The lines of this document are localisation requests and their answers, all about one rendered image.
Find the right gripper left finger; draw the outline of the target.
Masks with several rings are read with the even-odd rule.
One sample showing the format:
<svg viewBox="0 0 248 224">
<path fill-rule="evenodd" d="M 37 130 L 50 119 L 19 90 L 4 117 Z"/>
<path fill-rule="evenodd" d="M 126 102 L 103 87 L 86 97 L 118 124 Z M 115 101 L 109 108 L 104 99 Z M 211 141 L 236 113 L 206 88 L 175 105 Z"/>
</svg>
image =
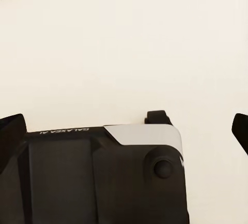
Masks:
<svg viewBox="0 0 248 224">
<path fill-rule="evenodd" d="M 0 118 L 0 175 L 26 133 L 26 122 L 21 113 Z"/>
</svg>

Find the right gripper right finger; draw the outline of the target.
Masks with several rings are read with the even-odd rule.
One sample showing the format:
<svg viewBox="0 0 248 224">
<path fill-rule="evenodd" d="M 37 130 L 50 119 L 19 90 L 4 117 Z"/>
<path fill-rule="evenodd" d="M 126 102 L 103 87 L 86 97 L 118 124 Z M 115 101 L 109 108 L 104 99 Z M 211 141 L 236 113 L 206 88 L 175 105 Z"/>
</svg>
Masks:
<svg viewBox="0 0 248 224">
<path fill-rule="evenodd" d="M 231 130 L 248 155 L 248 115 L 237 113 Z"/>
</svg>

